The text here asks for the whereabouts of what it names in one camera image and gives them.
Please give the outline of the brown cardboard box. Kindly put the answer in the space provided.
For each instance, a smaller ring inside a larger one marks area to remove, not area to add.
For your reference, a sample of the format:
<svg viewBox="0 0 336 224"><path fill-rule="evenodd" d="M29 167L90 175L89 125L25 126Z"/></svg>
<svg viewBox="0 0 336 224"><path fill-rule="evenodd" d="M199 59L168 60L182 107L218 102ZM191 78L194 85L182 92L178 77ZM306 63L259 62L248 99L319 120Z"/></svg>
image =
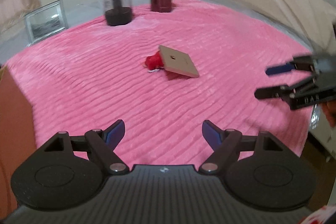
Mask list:
<svg viewBox="0 0 336 224"><path fill-rule="evenodd" d="M17 208L10 179L36 150L33 110L7 67L1 68L1 218Z"/></svg>

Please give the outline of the gold TP-LINK square panel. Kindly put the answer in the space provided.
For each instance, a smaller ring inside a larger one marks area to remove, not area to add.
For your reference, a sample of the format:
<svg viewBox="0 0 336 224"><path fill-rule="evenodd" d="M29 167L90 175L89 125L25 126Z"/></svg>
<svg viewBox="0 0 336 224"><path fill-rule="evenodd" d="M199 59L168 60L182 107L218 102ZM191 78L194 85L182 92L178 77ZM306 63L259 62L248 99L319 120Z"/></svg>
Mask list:
<svg viewBox="0 0 336 224"><path fill-rule="evenodd" d="M159 51L166 71L191 78L199 77L199 72L187 53L163 45L159 46Z"/></svg>

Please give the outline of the pink fuzzy blanket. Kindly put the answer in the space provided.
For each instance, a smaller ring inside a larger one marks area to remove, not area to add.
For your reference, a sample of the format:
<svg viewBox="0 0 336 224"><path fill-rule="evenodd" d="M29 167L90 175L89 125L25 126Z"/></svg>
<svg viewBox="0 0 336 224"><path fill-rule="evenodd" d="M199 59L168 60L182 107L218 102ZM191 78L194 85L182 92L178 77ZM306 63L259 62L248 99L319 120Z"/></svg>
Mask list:
<svg viewBox="0 0 336 224"><path fill-rule="evenodd" d="M311 109L257 100L257 88L306 76L265 69L307 49L259 19L200 0L175 0L168 13L133 9L124 26L103 16L70 28L7 61L33 105L42 145L66 130L82 135L121 119L116 152L127 164L200 164L211 152L202 123L246 135L273 133L300 155Z"/></svg>

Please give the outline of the dark glass jar diffuser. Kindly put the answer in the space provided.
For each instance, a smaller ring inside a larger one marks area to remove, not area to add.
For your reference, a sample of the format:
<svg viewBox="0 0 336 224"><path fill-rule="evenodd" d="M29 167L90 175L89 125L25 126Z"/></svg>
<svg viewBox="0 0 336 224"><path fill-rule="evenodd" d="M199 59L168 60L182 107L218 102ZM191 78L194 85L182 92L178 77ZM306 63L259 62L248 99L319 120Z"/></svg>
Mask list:
<svg viewBox="0 0 336 224"><path fill-rule="evenodd" d="M131 0L104 0L104 15L108 26L122 26L133 20Z"/></svg>

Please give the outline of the red toy figure keychain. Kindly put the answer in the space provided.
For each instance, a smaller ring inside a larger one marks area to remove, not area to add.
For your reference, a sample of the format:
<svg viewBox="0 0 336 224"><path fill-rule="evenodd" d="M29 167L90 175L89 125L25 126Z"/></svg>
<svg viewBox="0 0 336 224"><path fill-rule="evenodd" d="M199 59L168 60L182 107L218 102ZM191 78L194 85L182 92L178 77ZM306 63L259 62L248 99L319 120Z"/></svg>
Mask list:
<svg viewBox="0 0 336 224"><path fill-rule="evenodd" d="M153 72L164 68L163 60L160 51L152 56L148 56L145 60L145 67L148 71Z"/></svg>

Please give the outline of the silver picture frame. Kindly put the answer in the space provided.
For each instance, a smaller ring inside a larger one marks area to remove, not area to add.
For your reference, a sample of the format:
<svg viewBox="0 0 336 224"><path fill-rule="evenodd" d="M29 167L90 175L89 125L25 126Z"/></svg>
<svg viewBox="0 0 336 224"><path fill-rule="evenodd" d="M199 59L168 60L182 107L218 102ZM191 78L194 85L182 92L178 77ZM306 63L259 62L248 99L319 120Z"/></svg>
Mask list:
<svg viewBox="0 0 336 224"><path fill-rule="evenodd" d="M63 0L42 6L24 16L29 46L69 28Z"/></svg>

